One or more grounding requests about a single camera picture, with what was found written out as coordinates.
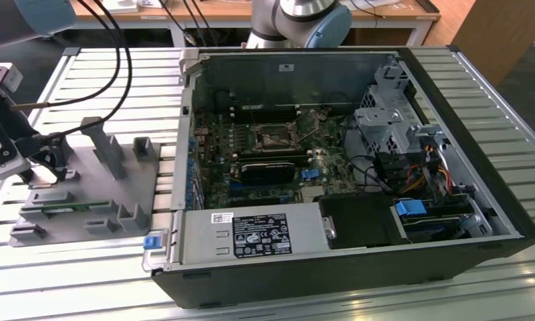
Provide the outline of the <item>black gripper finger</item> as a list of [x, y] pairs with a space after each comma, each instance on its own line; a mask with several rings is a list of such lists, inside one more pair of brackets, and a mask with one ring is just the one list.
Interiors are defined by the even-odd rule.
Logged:
[[27, 161], [27, 169], [18, 174], [18, 177], [26, 185], [31, 185], [34, 179], [37, 178], [35, 171], [33, 170], [35, 159], [30, 156], [25, 160]]
[[39, 139], [35, 159], [38, 164], [51, 172], [57, 181], [63, 181], [67, 172], [67, 143], [63, 136]]

